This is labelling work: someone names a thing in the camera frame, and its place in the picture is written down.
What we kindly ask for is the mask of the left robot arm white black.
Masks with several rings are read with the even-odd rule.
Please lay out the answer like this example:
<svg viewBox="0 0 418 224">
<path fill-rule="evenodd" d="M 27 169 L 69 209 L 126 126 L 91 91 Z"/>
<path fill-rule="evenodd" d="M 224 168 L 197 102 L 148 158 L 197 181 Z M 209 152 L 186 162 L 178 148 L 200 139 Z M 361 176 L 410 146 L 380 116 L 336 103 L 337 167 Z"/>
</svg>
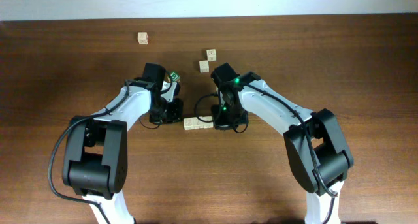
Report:
<svg viewBox="0 0 418 224">
<path fill-rule="evenodd" d="M 165 82 L 167 70 L 147 63 L 142 76 L 126 80 L 120 93 L 100 111 L 75 116 L 66 139 L 63 183 L 90 205 L 98 223 L 135 223 L 122 188 L 127 178 L 127 133 L 145 114 L 152 129 L 181 120 L 178 84 Z"/>
</svg>

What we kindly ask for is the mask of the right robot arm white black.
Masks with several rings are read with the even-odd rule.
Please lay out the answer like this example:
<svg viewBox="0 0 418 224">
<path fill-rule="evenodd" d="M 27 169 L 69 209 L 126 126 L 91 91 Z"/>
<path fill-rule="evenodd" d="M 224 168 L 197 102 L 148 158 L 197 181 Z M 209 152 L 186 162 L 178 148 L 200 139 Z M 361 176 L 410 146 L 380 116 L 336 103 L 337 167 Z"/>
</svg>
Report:
<svg viewBox="0 0 418 224">
<path fill-rule="evenodd" d="M 254 72 L 239 75 L 224 63 L 214 69 L 219 104 L 214 127 L 247 127 L 250 113 L 283 136 L 291 172 L 306 192 L 305 223 L 340 223 L 340 191 L 354 159 L 336 116 L 292 103 Z"/>
</svg>

